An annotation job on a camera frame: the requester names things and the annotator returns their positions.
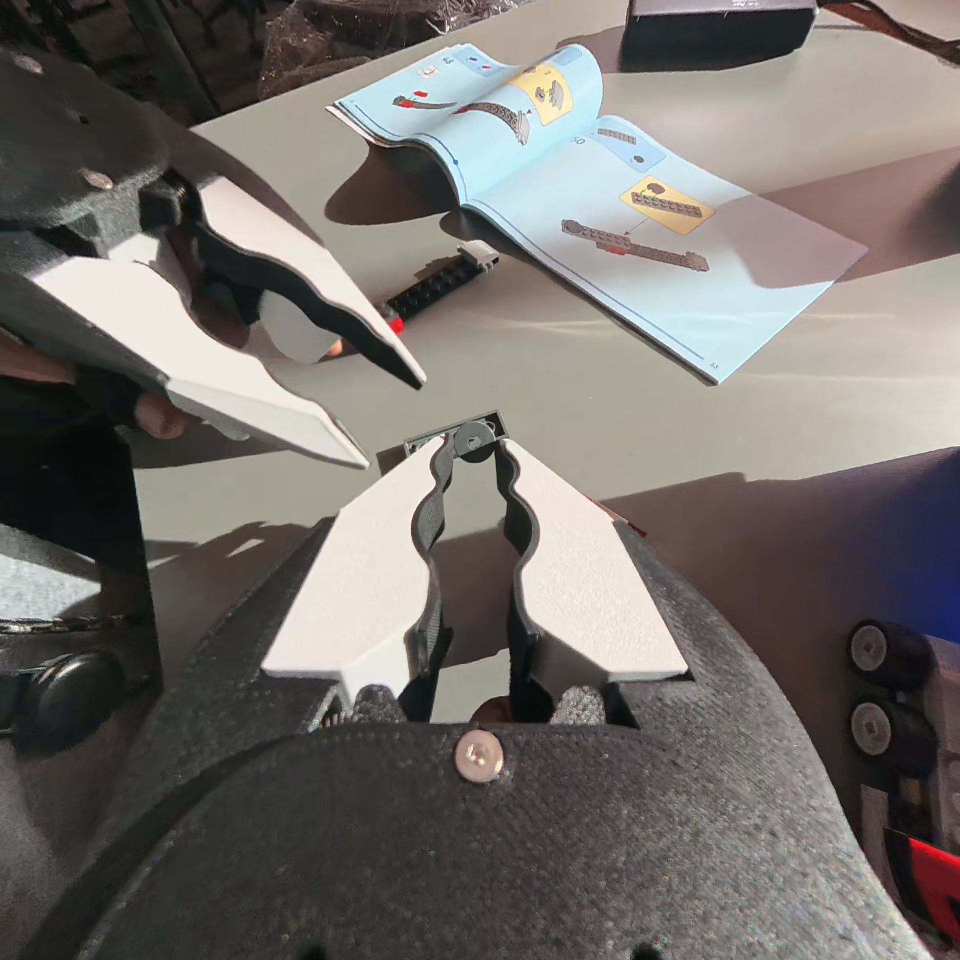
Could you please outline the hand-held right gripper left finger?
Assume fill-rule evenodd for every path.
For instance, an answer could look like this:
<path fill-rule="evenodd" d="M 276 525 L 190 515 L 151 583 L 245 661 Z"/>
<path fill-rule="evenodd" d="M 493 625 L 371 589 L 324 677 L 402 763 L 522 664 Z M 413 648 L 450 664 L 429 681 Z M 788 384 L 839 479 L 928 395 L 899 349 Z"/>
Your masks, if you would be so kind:
<path fill-rule="evenodd" d="M 429 552 L 445 528 L 454 443 L 431 438 L 337 514 L 261 661 L 271 677 L 387 688 L 427 721 L 450 647 Z"/>

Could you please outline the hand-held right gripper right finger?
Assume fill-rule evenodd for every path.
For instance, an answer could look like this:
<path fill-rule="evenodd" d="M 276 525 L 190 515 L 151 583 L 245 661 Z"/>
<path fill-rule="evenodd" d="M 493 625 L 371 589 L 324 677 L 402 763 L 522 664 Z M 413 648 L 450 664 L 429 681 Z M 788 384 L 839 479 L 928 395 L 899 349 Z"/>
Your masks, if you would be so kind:
<path fill-rule="evenodd" d="M 546 721 L 571 688 L 683 677 L 689 666 L 615 520 L 516 441 L 495 452 L 518 555 L 511 576 L 510 713 Z"/>

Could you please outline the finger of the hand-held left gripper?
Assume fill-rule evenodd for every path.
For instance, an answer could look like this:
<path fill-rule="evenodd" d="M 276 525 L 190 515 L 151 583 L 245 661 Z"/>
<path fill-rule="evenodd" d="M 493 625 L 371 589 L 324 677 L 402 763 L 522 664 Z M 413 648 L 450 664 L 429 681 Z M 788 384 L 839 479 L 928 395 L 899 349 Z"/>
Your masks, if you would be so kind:
<path fill-rule="evenodd" d="M 178 175 L 169 182 L 199 260 L 218 280 L 278 294 L 380 369 L 425 385 L 421 365 L 321 241 L 224 176 L 201 188 Z"/>
<path fill-rule="evenodd" d="M 369 467 L 320 404 L 285 390 L 254 356 L 210 337 L 178 290 L 149 266 L 68 258 L 35 282 L 151 367 L 183 411 L 327 462 Z"/>

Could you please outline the black toy brick beam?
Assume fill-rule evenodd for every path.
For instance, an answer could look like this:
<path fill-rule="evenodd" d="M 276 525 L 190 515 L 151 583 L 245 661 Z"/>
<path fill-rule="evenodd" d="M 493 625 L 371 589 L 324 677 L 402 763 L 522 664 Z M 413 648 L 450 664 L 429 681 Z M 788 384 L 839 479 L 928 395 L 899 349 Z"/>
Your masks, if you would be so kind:
<path fill-rule="evenodd" d="M 381 315 L 394 333 L 401 334 L 407 321 L 493 270 L 499 259 L 499 252 L 492 246 L 479 240 L 465 242 L 458 246 L 456 255 L 427 266 L 416 282 L 380 303 Z"/>

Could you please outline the grey toy brick plate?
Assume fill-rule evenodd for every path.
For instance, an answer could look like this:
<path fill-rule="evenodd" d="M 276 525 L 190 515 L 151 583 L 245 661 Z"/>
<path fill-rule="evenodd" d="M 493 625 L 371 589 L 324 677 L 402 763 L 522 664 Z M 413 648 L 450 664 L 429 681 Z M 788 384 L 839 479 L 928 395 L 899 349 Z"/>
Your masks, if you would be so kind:
<path fill-rule="evenodd" d="M 402 444 L 403 454 L 406 458 L 408 458 L 437 437 L 444 438 L 446 436 L 450 436 L 454 438 L 454 434 L 459 426 L 461 426 L 463 423 L 470 422 L 473 420 L 478 420 L 478 419 L 487 420 L 490 422 L 492 426 L 495 427 L 496 436 L 497 436 L 497 440 L 495 444 L 501 440 L 508 439 L 510 437 L 509 431 L 507 430 L 506 425 L 501 415 L 499 414 L 499 412 L 491 411 L 486 414 L 477 414 L 473 417 L 469 417 L 467 419 L 458 421 L 448 426 L 444 426 L 441 428 L 434 429 L 432 431 L 428 431 L 426 433 L 420 434 L 413 438 L 408 438 L 404 440 Z"/>

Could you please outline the black round toy tile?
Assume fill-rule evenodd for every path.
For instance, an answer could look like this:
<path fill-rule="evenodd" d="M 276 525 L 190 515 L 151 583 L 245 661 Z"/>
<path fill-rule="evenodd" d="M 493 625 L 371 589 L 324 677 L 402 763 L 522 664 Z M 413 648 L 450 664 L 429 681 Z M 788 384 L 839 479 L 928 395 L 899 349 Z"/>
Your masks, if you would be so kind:
<path fill-rule="evenodd" d="M 482 463 L 494 452 L 497 441 L 494 425 L 486 419 L 473 419 L 462 423 L 454 434 L 454 453 L 462 461 Z"/>

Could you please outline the person's left forearm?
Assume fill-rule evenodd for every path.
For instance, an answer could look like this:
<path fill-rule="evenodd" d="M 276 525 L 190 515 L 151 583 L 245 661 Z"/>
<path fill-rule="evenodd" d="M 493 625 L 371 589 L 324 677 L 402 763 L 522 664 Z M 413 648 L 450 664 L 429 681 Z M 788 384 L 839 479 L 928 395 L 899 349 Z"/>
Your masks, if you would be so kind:
<path fill-rule="evenodd" d="M 1 379 L 1 520 L 111 570 L 146 573 L 131 451 L 138 385 L 81 366 L 78 383 Z"/>

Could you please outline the grey desk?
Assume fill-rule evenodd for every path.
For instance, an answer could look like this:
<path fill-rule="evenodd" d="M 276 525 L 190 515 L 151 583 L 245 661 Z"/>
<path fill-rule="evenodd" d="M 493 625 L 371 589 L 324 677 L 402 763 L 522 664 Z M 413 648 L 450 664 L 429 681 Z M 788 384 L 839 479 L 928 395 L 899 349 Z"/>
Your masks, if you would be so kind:
<path fill-rule="evenodd" d="M 277 370 L 368 452 L 497 409 L 510 435 L 644 531 L 762 658 L 850 818 L 844 639 L 861 618 L 958 635 L 958 67 L 825 12 L 791 56 L 618 71 L 624 2 L 541 2 L 202 125 L 268 180 L 373 297 L 457 238 L 492 275 L 408 327 L 419 391 L 346 357 Z M 566 42 L 619 114 L 690 162 L 869 248 L 711 387 L 521 251 L 452 213 L 447 182 L 370 152 L 333 100 L 440 47 L 526 65 Z"/>

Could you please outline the plastic-wrapped black bundle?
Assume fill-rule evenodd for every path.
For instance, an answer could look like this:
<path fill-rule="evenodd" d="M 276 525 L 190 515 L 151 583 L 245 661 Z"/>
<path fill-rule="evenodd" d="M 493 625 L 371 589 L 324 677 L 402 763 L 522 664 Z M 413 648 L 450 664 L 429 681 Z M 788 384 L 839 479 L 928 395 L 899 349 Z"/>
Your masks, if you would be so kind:
<path fill-rule="evenodd" d="M 294 1 L 266 24 L 258 100 L 432 40 L 458 12 L 446 1 Z"/>

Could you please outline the toy brick truck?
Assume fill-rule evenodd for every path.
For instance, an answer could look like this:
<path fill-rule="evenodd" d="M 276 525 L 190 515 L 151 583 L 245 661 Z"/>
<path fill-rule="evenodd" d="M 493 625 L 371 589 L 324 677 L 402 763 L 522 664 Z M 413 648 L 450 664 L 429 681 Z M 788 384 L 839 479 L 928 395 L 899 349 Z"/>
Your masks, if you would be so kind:
<path fill-rule="evenodd" d="M 848 739 L 871 769 L 860 786 L 861 846 L 930 953 L 958 958 L 958 644 L 863 619 L 846 658 L 862 686 Z"/>

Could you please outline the light blue instruction booklet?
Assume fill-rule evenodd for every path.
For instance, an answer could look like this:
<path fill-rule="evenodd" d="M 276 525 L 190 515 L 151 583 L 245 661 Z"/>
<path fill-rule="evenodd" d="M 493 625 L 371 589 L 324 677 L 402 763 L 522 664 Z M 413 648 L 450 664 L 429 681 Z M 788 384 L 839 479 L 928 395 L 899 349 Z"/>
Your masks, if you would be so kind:
<path fill-rule="evenodd" d="M 602 115 L 594 54 L 525 67 L 457 44 L 330 103 L 372 145 L 426 150 L 458 205 L 722 383 L 868 249 Z"/>

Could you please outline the black power strip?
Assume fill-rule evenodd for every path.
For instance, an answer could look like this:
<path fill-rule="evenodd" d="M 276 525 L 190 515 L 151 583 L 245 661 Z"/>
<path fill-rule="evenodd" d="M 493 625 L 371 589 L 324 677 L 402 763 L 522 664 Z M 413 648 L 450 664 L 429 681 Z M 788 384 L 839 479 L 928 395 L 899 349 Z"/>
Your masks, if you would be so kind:
<path fill-rule="evenodd" d="M 818 12 L 815 1 L 631 1 L 619 64 L 666 71 L 771 61 L 805 44 Z"/>

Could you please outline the black drawstring bag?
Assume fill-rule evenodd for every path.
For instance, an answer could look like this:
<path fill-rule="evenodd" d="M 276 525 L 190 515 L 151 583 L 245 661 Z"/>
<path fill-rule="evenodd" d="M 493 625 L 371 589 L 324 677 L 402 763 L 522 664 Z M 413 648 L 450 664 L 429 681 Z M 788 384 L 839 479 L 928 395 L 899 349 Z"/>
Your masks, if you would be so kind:
<path fill-rule="evenodd" d="M 146 614 L 3 618 L 1 641 L 1 737 L 29 757 L 70 749 L 162 688 Z"/>

